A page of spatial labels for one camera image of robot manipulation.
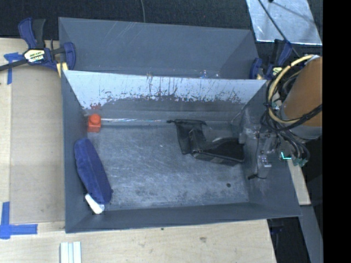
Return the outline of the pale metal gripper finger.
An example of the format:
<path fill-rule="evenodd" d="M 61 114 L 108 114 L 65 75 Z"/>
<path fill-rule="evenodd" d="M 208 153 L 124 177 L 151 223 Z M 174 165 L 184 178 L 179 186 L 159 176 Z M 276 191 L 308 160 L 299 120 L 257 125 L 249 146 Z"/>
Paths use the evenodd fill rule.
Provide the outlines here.
<path fill-rule="evenodd" d="M 259 140 L 258 131 L 241 132 L 239 134 L 239 143 L 243 145 L 256 145 Z"/>
<path fill-rule="evenodd" d="M 266 179 L 271 168 L 272 163 L 268 160 L 267 156 L 257 157 L 257 176 L 259 179 Z"/>

